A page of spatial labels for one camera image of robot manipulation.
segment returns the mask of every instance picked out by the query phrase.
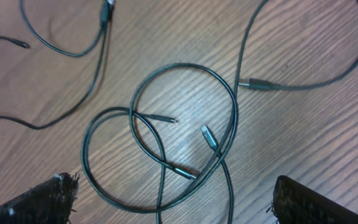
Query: wood grain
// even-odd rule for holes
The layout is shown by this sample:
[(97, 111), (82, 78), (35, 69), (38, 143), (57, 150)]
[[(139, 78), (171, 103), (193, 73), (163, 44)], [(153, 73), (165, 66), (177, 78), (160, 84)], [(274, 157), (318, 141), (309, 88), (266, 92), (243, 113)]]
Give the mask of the wood grain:
[[(59, 172), (81, 169), (86, 125), (108, 106), (128, 106), (151, 71), (193, 62), (234, 83), (246, 25), (260, 1), (116, 1), (106, 73), (98, 94), (52, 128), (32, 131), (0, 121), (0, 204)], [(26, 1), (42, 37), (80, 51), (92, 41), (100, 0)], [(0, 0), (0, 35), (27, 41), (24, 50), (0, 42), (0, 114), (42, 124), (69, 108), (92, 79), (98, 49), (69, 58), (46, 48), (27, 30), (17, 1)], [(241, 77), (281, 83), (314, 83), (343, 72), (358, 56), (356, 0), (271, 0), (257, 18)], [(226, 162), (235, 190), (234, 223), (273, 223), (275, 181), (288, 175), (358, 213), (358, 67), (329, 87), (302, 92), (240, 89), (240, 121)], [(231, 103), (207, 75), (177, 70), (156, 79), (139, 111), (173, 116), (178, 124), (153, 121), (168, 160), (201, 170), (211, 155), (200, 133), (207, 124), (221, 138)], [(112, 195), (129, 205), (154, 207), (160, 166), (134, 142), (126, 117), (108, 121), (91, 142), (92, 171)], [(151, 134), (144, 141), (157, 152)], [(190, 182), (168, 172), (164, 202)], [(162, 213), (164, 223), (225, 223), (228, 193), (219, 168), (194, 196)], [(85, 178), (72, 223), (154, 223), (155, 215), (127, 213), (97, 196)]]

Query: wire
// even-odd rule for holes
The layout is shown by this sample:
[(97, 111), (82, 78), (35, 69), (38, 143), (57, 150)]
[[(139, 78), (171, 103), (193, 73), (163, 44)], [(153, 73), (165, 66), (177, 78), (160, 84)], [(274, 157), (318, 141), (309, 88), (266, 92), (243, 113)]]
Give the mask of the wire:
[[(192, 63), (175, 63), (175, 64), (171, 64), (171, 65), (166, 65), (154, 72), (152, 72), (136, 89), (132, 99), (131, 99), (131, 105), (129, 107), (129, 111), (127, 111), (125, 109), (125, 113), (119, 113), (119, 114), (113, 114), (113, 115), (109, 115), (106, 116), (105, 118), (102, 118), (105, 114), (113, 112), (115, 110), (117, 110), (117, 108), (108, 108), (102, 112), (100, 112), (100, 114), (98, 114), (89, 124), (88, 128), (86, 129), (85, 132), (85, 136), (84, 136), (84, 141), (83, 141), (83, 145), (81, 148), (81, 163), (83, 166), (83, 170), (85, 173), (86, 178), (89, 180), (90, 184), (92, 185), (92, 187), (95, 189), (95, 191), (99, 194), (99, 196), (105, 200), (108, 204), (115, 206), (117, 208), (120, 208), (121, 210), (125, 210), (128, 212), (136, 212), (136, 213), (156, 213), (156, 220), (157, 223), (161, 223), (161, 212), (172, 208), (176, 205), (178, 205), (179, 203), (181, 203), (182, 201), (186, 200), (188, 197), (192, 196), (198, 189), (200, 189), (205, 183), (206, 181), (211, 177), (212, 173), (218, 168), (219, 165), (222, 165), (223, 167), (223, 171), (225, 173), (226, 176), (226, 180), (227, 180), (227, 186), (229, 189), (229, 215), (228, 215), (228, 219), (227, 219), (227, 223), (232, 223), (232, 219), (233, 219), (233, 213), (234, 213), (234, 192), (233, 192), (233, 188), (232, 188), (232, 183), (231, 183), (231, 178), (229, 175), (229, 169), (227, 168), (227, 164), (224, 161), (225, 156), (227, 155), (228, 151), (230, 150), (234, 137), (236, 135), (236, 131), (237, 131), (237, 123), (238, 123), (238, 105), (237, 105), (237, 101), (236, 101), (236, 96), (237, 96), (237, 90), (238, 90), (238, 86), (239, 86), (239, 77), (241, 74), (241, 65), (242, 65), (242, 59), (244, 56), (244, 51), (245, 51), (245, 46), (246, 46), (246, 42), (247, 42), (247, 38), (249, 35), (249, 32), (251, 30), (251, 27), (255, 21), (255, 18), (257, 17), (257, 15), (259, 14), (259, 12), (261, 11), (261, 9), (263, 8), (263, 6), (268, 2), (269, 0), (263, 0), (258, 8), (255, 10), (255, 12), (253, 13), (252, 17), (250, 18), (249, 24), (247, 26), (247, 29), (245, 31), (244, 34), (244, 38), (242, 40), (241, 43), (241, 49), (239, 52), (239, 59), (238, 59), (238, 63), (237, 63), (237, 70), (236, 70), (236, 76), (234, 79), (234, 90), (231, 90), (230, 86), (214, 71), (212, 71), (209, 68), (206, 68), (202, 65), (196, 65), (196, 64), (192, 64)], [(319, 87), (323, 87), (326, 85), (329, 85), (333, 82), (336, 82), (342, 78), (344, 78), (346, 75), (348, 75), (349, 73), (351, 73), (353, 71), (354, 68), (356, 68), (356, 66), (358, 65), (358, 59), (356, 60), (356, 62), (353, 64), (353, 66), (351, 68), (349, 68), (344, 74), (330, 80), (330, 81), (326, 81), (326, 82), (322, 82), (322, 83), (317, 83), (317, 84), (313, 84), (313, 85), (305, 85), (305, 86), (284, 86), (284, 85), (280, 85), (280, 86), (276, 86), (276, 84), (272, 83), (272, 86), (274, 88), (271, 88), (272, 90), (310, 90), (313, 88), (319, 88)], [(162, 201), (162, 194), (163, 194), (163, 185), (165, 182), (165, 169), (167, 168), (166, 166), (166, 157), (165, 157), (165, 153), (164, 153), (164, 148), (163, 148), (163, 144), (161, 142), (161, 139), (158, 136), (158, 133), (156, 132), (156, 130), (153, 128), (153, 126), (147, 121), (147, 119), (145, 119), (144, 117), (140, 116), (139, 114), (137, 114), (136, 112), (134, 112), (134, 108), (135, 105), (139, 99), (139, 95), (140, 93), (142, 93), (144, 91), (144, 88), (157, 76), (162, 75), (163, 73), (172, 70), (172, 69), (178, 69), (178, 68), (195, 68), (198, 70), (202, 70), (210, 75), (212, 75), (213, 77), (215, 77), (218, 81), (221, 82), (221, 84), (226, 88), (227, 92), (229, 93), (231, 99), (232, 99), (232, 113), (231, 113), (231, 117), (229, 119), (229, 122), (227, 124), (227, 128), (226, 131), (223, 135), (223, 138), (221, 139), (220, 143), (218, 144), (218, 148), (214, 151), (214, 154), (211, 156), (210, 160), (208, 161), (208, 163), (205, 165), (204, 169), (200, 172), (199, 177), (194, 180), (190, 186), (182, 193), (180, 194), (177, 198), (175, 198), (174, 200), (172, 200), (171, 202), (167, 203), (166, 205), (162, 205), (161, 201)], [(260, 89), (260, 90), (270, 90), (270, 88), (266, 88), (266, 87), (270, 87), (269, 84), (270, 82), (267, 81), (263, 81), (261, 80), (260, 82), (254, 82), (254, 84), (260, 85), (260, 88), (255, 88), (255, 89)], [(144, 209), (144, 208), (138, 208), (138, 207), (133, 207), (133, 206), (128, 206), (128, 205), (124, 205), (122, 202), (116, 200), (113, 196), (109, 195), (105, 190), (103, 190), (102, 186), (100, 186), (98, 184), (98, 182), (96, 181), (96, 179), (93, 177), (91, 171), (90, 171), (90, 165), (89, 165), (89, 159), (88, 159), (88, 151), (89, 151), (89, 144), (91, 141), (91, 137), (93, 135), (93, 133), (96, 131), (96, 129), (105, 121), (114, 118), (116, 116), (121, 116), (121, 115), (128, 115), (129, 116), (129, 126), (131, 127), (131, 132), (132, 135), (135, 139), (135, 141), (137, 142), (137, 144), (140, 146), (140, 148), (145, 151), (146, 153), (148, 152), (147, 146), (144, 145), (140, 139), (140, 136), (137, 134), (137, 131), (135, 129), (134, 126), (134, 119), (135, 118), (139, 118), (144, 124), (146, 124), (146, 126), (150, 129), (150, 131), (152, 132), (152, 134), (154, 135), (154, 138), (156, 139), (158, 146), (160, 148), (160, 156), (161, 156), (161, 160), (157, 160), (155, 158), (153, 158), (153, 160), (159, 162), (162, 165), (162, 170), (161, 170), (161, 178), (160, 178), (160, 188), (159, 188), (159, 192), (158, 192), (158, 198), (157, 198), (157, 206), (156, 209)], [(223, 146), (226, 144), (226, 147), (224, 148), (223, 152), (221, 152), (221, 149), (223, 148)]]
[[(56, 118), (56, 119), (54, 119), (54, 120), (52, 120), (52, 121), (50, 121), (50, 122), (48, 122), (46, 124), (40, 125), (40, 126), (28, 123), (28, 122), (26, 122), (26, 121), (24, 121), (22, 119), (14, 118), (14, 117), (11, 117), (11, 116), (0, 115), (0, 119), (13, 121), (13, 122), (19, 123), (21, 125), (24, 125), (24, 126), (30, 128), (30, 129), (41, 130), (41, 129), (49, 128), (49, 127), (59, 123), (61, 120), (67, 118), (71, 114), (73, 114), (90, 97), (90, 95), (92, 94), (92, 92), (93, 92), (93, 90), (94, 90), (94, 88), (96, 86), (96, 83), (98, 81), (101, 65), (102, 65), (102, 62), (103, 62), (104, 49), (106, 48), (105, 45), (106, 45), (106, 39), (107, 39), (107, 34), (108, 34), (108, 26), (107, 26), (107, 24), (108, 24), (109, 19), (111, 18), (110, 16), (112, 14), (112, 9), (113, 9), (113, 8), (110, 9), (109, 7), (110, 7), (110, 5), (107, 4), (107, 1), (104, 1), (103, 7), (102, 7), (102, 10), (101, 10), (101, 24), (103, 24), (103, 25), (101, 25), (101, 29), (99, 31), (100, 34), (103, 34), (103, 40), (102, 40), (102, 45), (101, 45), (101, 48), (100, 48), (99, 59), (98, 59), (98, 63), (97, 63), (97, 66), (96, 66), (96, 70), (95, 70), (92, 82), (89, 84), (88, 89), (85, 92), (85, 94), (83, 95), (83, 97), (74, 106), (72, 106), (69, 110), (64, 112), (58, 118)], [(24, 10), (22, 10), (22, 15), (23, 15), (23, 18), (24, 18), (25, 22), (28, 23), (27, 18), (25, 16)], [(33, 32), (33, 34), (36, 37), (39, 37), (38, 34), (35, 31)], [(20, 47), (23, 47), (23, 48), (29, 48), (28, 44), (26, 44), (25, 42), (22, 42), (20, 40), (11, 39), (11, 38), (8, 38), (8, 37), (3, 37), (3, 36), (0, 36), (0, 39), (10, 41), (13, 44), (16, 44), (16, 45), (18, 45)], [(39, 39), (41, 40), (41, 42), (46, 43), (45, 45), (47, 45), (48, 47), (51, 47), (50, 44), (45, 42), (40, 37), (39, 37)]]
[(25, 9), (24, 9), (24, 0), (20, 0), (20, 13), (22, 14), (22, 18), (24, 20), (24, 23), (27, 25), (27, 27), (29, 28), (29, 30), (31, 31), (32, 34), (35, 35), (35, 37), (37, 39), (39, 39), (43, 44), (45, 44), (47, 47), (51, 48), (52, 50), (55, 50), (63, 55), (67, 55), (70, 57), (82, 57), (86, 54), (88, 54), (89, 52), (91, 52), (95, 46), (98, 44), (100, 37), (102, 36), (102, 33), (105, 31), (107, 23), (106, 22), (101, 22), (100, 23), (100, 27), (99, 27), (99, 31), (96, 34), (96, 37), (94, 39), (94, 41), (92, 41), (92, 44), (83, 52), (80, 53), (70, 53), (70, 52), (66, 52), (62, 49), (59, 49), (55, 46), (53, 46), (52, 44), (48, 43), (46, 40), (44, 40), (41, 36), (38, 35), (38, 33), (34, 30), (34, 28), (31, 26), (29, 19), (27, 18), (26, 14), (25, 14)]

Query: cable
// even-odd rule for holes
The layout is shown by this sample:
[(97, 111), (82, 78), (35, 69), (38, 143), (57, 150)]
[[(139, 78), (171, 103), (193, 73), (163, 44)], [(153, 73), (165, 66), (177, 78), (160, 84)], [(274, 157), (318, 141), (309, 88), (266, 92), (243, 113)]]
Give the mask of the cable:
[[(108, 5), (108, 2), (107, 0), (103, 0), (104, 3), (103, 4), (107, 4)], [(48, 43), (46, 40), (44, 40), (41, 36), (38, 35), (38, 33), (34, 30), (34, 28), (31, 26), (30, 22), (29, 22), (29, 19), (27, 18), (26, 14), (25, 14), (25, 9), (24, 9), (24, 0), (20, 0), (20, 12), (22, 14), (22, 18), (25, 22), (25, 24), (27, 25), (27, 27), (29, 28), (29, 30), (31, 31), (32, 34), (35, 35), (35, 37), (37, 39), (39, 39), (43, 44), (45, 44), (47, 47), (51, 48), (52, 50), (55, 50), (63, 55), (67, 55), (67, 56), (70, 56), (70, 57), (82, 57), (86, 54), (88, 54), (89, 52), (92, 51), (92, 49), (94, 49), (94, 47), (96, 46), (96, 44), (98, 44), (99, 42), (99, 39), (100, 37), (102, 36), (103, 32), (105, 32), (105, 29), (107, 27), (107, 23), (108, 23), (108, 19), (107, 20), (102, 20), (101, 19), (101, 22), (100, 22), (100, 27), (99, 27), (99, 31), (98, 33), (96, 34), (96, 37), (94, 39), (94, 41), (92, 41), (92, 44), (86, 49), (84, 50), (83, 52), (80, 52), (80, 53), (69, 53), (69, 52), (66, 52), (62, 49), (59, 49), (55, 46), (53, 46), (52, 44)]]
[[(111, 18), (110, 16), (112, 14), (112, 9), (113, 9), (113, 7), (110, 6), (109, 4), (107, 4), (107, 2), (105, 1), (104, 5), (102, 7), (102, 11), (101, 11), (101, 24), (105, 24), (105, 25), (103, 25), (103, 29), (101, 29), (101, 33), (103, 34), (103, 40), (102, 40), (102, 45), (100, 48), (100, 54), (99, 54), (99, 59), (98, 59), (98, 63), (96, 66), (96, 71), (94, 73), (93, 80), (92, 80), (91, 84), (89, 84), (88, 89), (85, 92), (84, 96), (73, 107), (71, 107), (68, 111), (64, 112), (58, 118), (56, 118), (46, 124), (40, 125), (40, 126), (30, 124), (22, 119), (13, 118), (11, 116), (1, 116), (0, 115), (0, 119), (6, 119), (9, 121), (13, 121), (13, 122), (19, 123), (21, 125), (24, 125), (30, 129), (41, 130), (41, 129), (49, 128), (49, 127), (57, 124), (61, 120), (65, 119), (66, 117), (70, 116), (71, 114), (73, 114), (90, 97), (91, 93), (93, 92), (93, 90), (95, 88), (96, 82), (98, 81), (98, 77), (99, 77), (99, 73), (100, 73), (100, 69), (101, 69), (101, 65), (102, 65), (102, 61), (103, 61), (104, 49), (106, 48), (106, 46), (105, 46), (106, 45), (106, 37), (107, 37), (107, 33), (108, 33), (107, 23), (109, 21), (109, 18)], [(0, 39), (8, 40), (8, 41), (12, 42), (13, 44), (19, 45), (20, 47), (29, 48), (28, 44), (26, 44), (25, 42), (22, 42), (20, 40), (10, 39), (8, 37), (3, 37), (3, 36), (0, 36)]]
[[(243, 40), (242, 46), (245, 47), (245, 42), (247, 40), (248, 33), (250, 31), (250, 28), (252, 24), (254, 23), (255, 18), (257, 17), (260, 10), (263, 8), (263, 6), (268, 2), (269, 0), (263, 0), (259, 7), (254, 12), (254, 15), (251, 17), (248, 28), (246, 30), (246, 34)], [(241, 49), (240, 52), (240, 58), (242, 58), (242, 53), (244, 53), (244, 49)], [(356, 67), (358, 66), (358, 58), (357, 60), (350, 66), (343, 74), (338, 75), (337, 77), (330, 79), (325, 82), (319, 82), (315, 84), (310, 85), (280, 85), (277, 83), (268, 82), (267, 80), (259, 80), (255, 78), (249, 78), (245, 80), (241, 80), (239, 82), (240, 86), (244, 86), (246, 88), (252, 89), (252, 90), (287, 90), (287, 91), (300, 91), (300, 90), (312, 90), (315, 88), (321, 88), (324, 86), (328, 86), (334, 82), (337, 82), (343, 78), (345, 78), (348, 74), (350, 74)], [(237, 71), (239, 72), (239, 68), (241, 69), (241, 63), (239, 64), (239, 67), (237, 68)]]
[[(206, 68), (202, 65), (192, 64), (192, 63), (175, 63), (175, 64), (171, 64), (171, 65), (166, 65), (166, 66), (152, 72), (137, 87), (137, 89), (131, 99), (131, 105), (129, 107), (129, 110), (125, 109), (124, 110), (125, 113), (113, 114), (113, 115), (109, 115), (109, 116), (106, 116), (105, 118), (101, 119), (101, 117), (104, 116), (105, 114), (117, 110), (117, 108), (108, 108), (108, 109), (100, 112), (90, 122), (88, 128), (86, 129), (83, 145), (81, 148), (81, 164), (83, 166), (83, 170), (84, 170), (84, 174), (85, 174), (86, 178), (89, 180), (92, 187), (95, 189), (95, 191), (99, 194), (99, 196), (103, 200), (105, 200), (108, 204), (110, 204), (112, 206), (115, 206), (121, 210), (125, 210), (128, 212), (156, 213), (157, 223), (159, 224), (161, 222), (161, 212), (162, 211), (172, 208), (172, 207), (178, 205), (180, 202), (186, 200), (188, 197), (192, 196), (198, 189), (200, 189), (206, 183), (206, 181), (211, 177), (212, 173), (218, 168), (218, 166), (222, 165), (223, 171), (225, 173), (226, 180), (227, 180), (227, 186), (229, 189), (229, 198), (230, 198), (229, 215), (228, 215), (227, 223), (232, 223), (233, 213), (234, 213), (234, 192), (232, 189), (232, 183), (231, 183), (231, 178), (229, 175), (229, 170), (228, 170), (227, 165), (224, 161), (224, 158), (232, 146), (232, 143), (233, 143), (234, 137), (236, 135), (236, 131), (237, 131), (238, 105), (237, 105), (237, 101), (236, 101), (236, 96), (237, 96), (238, 86), (242, 85), (242, 86), (246, 86), (250, 89), (254, 89), (254, 90), (310, 90), (313, 88), (320, 88), (320, 87), (329, 85), (333, 82), (336, 82), (336, 81), (344, 78), (346, 75), (351, 73), (353, 71), (353, 69), (355, 69), (356, 66), (358, 65), (358, 59), (357, 59), (356, 62), (353, 64), (353, 66), (351, 68), (349, 68), (344, 74), (342, 74), (332, 80), (322, 82), (322, 83), (313, 84), (313, 85), (285, 86), (285, 85), (278, 85), (278, 84), (270, 83), (265, 80), (256, 80), (256, 79), (250, 79), (250, 82), (249, 82), (249, 80), (240, 82), (239, 77), (240, 77), (240, 73), (241, 73), (242, 59), (244, 56), (245, 46), (246, 46), (246, 42), (247, 42), (247, 38), (248, 38), (248, 35), (250, 32), (250, 29), (255, 21), (255, 18), (257, 17), (257, 15), (259, 14), (259, 12), (263, 8), (263, 6), (268, 1), (269, 0), (263, 0), (260, 3), (258, 8), (255, 10), (254, 14), (252, 15), (252, 17), (249, 21), (249, 24), (247, 26), (247, 29), (245, 31), (244, 38), (241, 43), (241, 49), (239, 52), (236, 76), (235, 76), (235, 80), (234, 80), (234, 90), (231, 90), (229, 85), (218, 74), (216, 74), (214, 71), (210, 70), (209, 68)], [(166, 157), (165, 157), (163, 145), (162, 145), (161, 139), (159, 138), (156, 130), (147, 121), (147, 119), (145, 119), (144, 117), (142, 117), (139, 114), (137, 114), (136, 112), (134, 112), (134, 107), (135, 107), (135, 104), (137, 103), (137, 100), (139, 99), (140, 93), (142, 93), (144, 91), (144, 88), (155, 77), (162, 75), (163, 73), (165, 73), (169, 70), (178, 69), (178, 68), (192, 68), (192, 69), (202, 70), (202, 71), (207, 72), (208, 74), (212, 75), (213, 77), (215, 77), (218, 81), (220, 81), (221, 84), (226, 88), (227, 92), (229, 93), (229, 95), (232, 99), (232, 113), (231, 113), (229, 123), (227, 124), (226, 131), (225, 131), (220, 143), (218, 144), (218, 146), (215, 148), (215, 146), (214, 146), (215, 143), (209, 142), (210, 147), (214, 150), (214, 154), (211, 156), (210, 160), (205, 165), (204, 169), (200, 172), (198, 178), (196, 180), (194, 180), (190, 184), (190, 186), (182, 194), (180, 194), (177, 198), (175, 198), (171, 202), (167, 203), (166, 205), (162, 205), (161, 201), (162, 201), (162, 194), (163, 194), (163, 185), (165, 182), (165, 169), (167, 168)], [(95, 180), (95, 178), (93, 177), (93, 175), (90, 171), (90, 165), (89, 165), (89, 160), (88, 160), (88, 150), (89, 150), (89, 144), (90, 144), (91, 137), (92, 137), (93, 133), (96, 131), (96, 129), (103, 122), (107, 121), (108, 119), (114, 118), (116, 116), (121, 116), (121, 115), (129, 116), (129, 126), (131, 127), (132, 135), (133, 135), (135, 141), (137, 142), (137, 144), (140, 146), (140, 148), (144, 152), (146, 152), (150, 156), (150, 153), (148, 153), (147, 146), (142, 143), (142, 141), (140, 140), (140, 136), (137, 134), (137, 131), (134, 126), (134, 118), (139, 118), (144, 124), (146, 124), (146, 126), (150, 129), (150, 131), (154, 135), (154, 138), (156, 139), (158, 146), (160, 148), (161, 160), (158, 160), (158, 159), (152, 157), (153, 160), (159, 162), (162, 165), (161, 178), (160, 178), (160, 189), (158, 192), (156, 209), (144, 209), (144, 208), (138, 208), (138, 207), (124, 205), (123, 203), (121, 203), (120, 201), (116, 200), (114, 197), (109, 195), (106, 191), (104, 191), (102, 186), (100, 186), (98, 184), (98, 182)], [(227, 142), (226, 147), (224, 148), (223, 152), (221, 152), (221, 149), (223, 148), (223, 146), (225, 145), (226, 142)]]

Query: wooden surface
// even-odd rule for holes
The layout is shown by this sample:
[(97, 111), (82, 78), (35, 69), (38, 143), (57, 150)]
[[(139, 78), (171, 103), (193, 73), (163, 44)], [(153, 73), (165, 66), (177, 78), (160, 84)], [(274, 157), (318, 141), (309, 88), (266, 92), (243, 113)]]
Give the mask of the wooden surface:
[[(129, 106), (136, 86), (151, 71), (193, 62), (229, 84), (240, 42), (259, 0), (116, 1), (103, 84), (77, 113), (44, 131), (0, 121), (0, 204), (51, 178), (81, 169), (80, 146), (90, 119), (108, 106)], [(0, 35), (27, 41), (24, 50), (0, 42), (0, 114), (46, 123), (68, 109), (92, 79), (98, 48), (69, 58), (42, 45), (26, 28), (17, 1), (0, 0)], [(26, 1), (42, 37), (80, 51), (98, 29), (100, 0)], [(356, 0), (272, 0), (249, 37), (241, 77), (302, 84), (332, 78), (358, 56)], [(240, 89), (239, 128), (226, 162), (236, 196), (234, 223), (273, 223), (275, 181), (288, 175), (358, 213), (358, 67), (329, 87), (302, 92)], [(200, 127), (220, 138), (231, 103), (207, 75), (177, 70), (154, 81), (139, 111), (173, 116), (153, 121), (169, 161), (201, 170), (211, 156)], [(160, 165), (134, 142), (126, 117), (103, 125), (91, 142), (91, 166), (102, 186), (129, 205), (154, 207)], [(140, 125), (144, 141), (155, 142)], [(167, 172), (164, 202), (190, 181)], [(164, 223), (225, 223), (228, 193), (221, 168), (189, 200), (163, 212)], [(109, 206), (83, 177), (72, 223), (154, 223), (155, 215)]]

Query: wooden table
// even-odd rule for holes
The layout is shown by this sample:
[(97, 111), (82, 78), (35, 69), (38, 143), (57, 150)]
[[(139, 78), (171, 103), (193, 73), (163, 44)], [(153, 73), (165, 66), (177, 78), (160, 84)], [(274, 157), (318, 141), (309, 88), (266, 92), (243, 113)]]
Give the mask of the wooden table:
[[(136, 86), (151, 71), (193, 62), (234, 83), (240, 42), (259, 0), (116, 1), (101, 88), (73, 116), (43, 131), (0, 121), (0, 204), (59, 172), (81, 170), (80, 146), (91, 118), (109, 106), (129, 106)], [(99, 26), (100, 0), (26, 1), (39, 34), (70, 50), (83, 50)], [(27, 41), (31, 50), (0, 42), (0, 114), (46, 123), (86, 91), (98, 48), (82, 58), (60, 55), (26, 28), (17, 1), (0, 0), (0, 35)], [(335, 77), (358, 56), (356, 0), (271, 0), (257, 18), (241, 77), (288, 84)], [(301, 92), (240, 89), (239, 128), (226, 162), (235, 191), (234, 223), (273, 223), (269, 212), (279, 175), (288, 175), (358, 213), (358, 67), (326, 88)], [(175, 70), (156, 79), (138, 110), (169, 115), (153, 121), (175, 164), (201, 170), (212, 151), (200, 127), (221, 138), (231, 102), (209, 76)], [(145, 126), (144, 141), (158, 152)], [(160, 165), (132, 138), (126, 117), (104, 124), (91, 142), (92, 171), (105, 189), (129, 205), (157, 200)], [(168, 171), (164, 202), (189, 180)], [(163, 212), (164, 223), (225, 223), (228, 193), (221, 168), (189, 200)], [(155, 215), (109, 206), (83, 177), (72, 223), (154, 223)]]

